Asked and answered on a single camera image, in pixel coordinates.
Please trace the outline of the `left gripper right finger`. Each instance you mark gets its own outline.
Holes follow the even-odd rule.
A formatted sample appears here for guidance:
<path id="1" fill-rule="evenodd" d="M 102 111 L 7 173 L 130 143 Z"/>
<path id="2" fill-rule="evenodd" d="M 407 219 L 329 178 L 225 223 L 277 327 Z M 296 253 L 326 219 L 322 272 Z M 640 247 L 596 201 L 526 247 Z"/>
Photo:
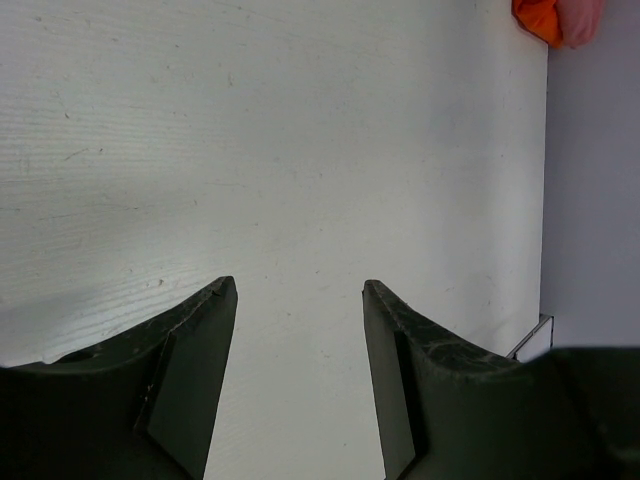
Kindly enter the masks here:
<path id="1" fill-rule="evenodd" d="M 378 280 L 364 330 L 389 479 L 635 479 L 639 352 L 521 363 L 422 316 Z"/>

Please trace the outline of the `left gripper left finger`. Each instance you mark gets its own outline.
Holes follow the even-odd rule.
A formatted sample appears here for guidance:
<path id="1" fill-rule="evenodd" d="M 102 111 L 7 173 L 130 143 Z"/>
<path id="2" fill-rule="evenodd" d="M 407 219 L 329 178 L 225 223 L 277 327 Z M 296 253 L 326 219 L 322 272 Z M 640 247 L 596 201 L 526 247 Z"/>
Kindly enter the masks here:
<path id="1" fill-rule="evenodd" d="M 52 364 L 1 372 L 5 479 L 200 479 L 237 309 L 232 277 Z"/>

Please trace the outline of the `pink t shirt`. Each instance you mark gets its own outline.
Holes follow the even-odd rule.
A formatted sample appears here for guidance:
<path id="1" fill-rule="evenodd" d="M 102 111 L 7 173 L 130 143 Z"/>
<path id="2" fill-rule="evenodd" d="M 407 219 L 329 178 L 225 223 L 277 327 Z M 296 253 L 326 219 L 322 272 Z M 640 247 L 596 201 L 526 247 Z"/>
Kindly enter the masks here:
<path id="1" fill-rule="evenodd" d="M 558 0 L 556 8 L 564 45 L 579 48 L 596 35 L 605 0 Z"/>

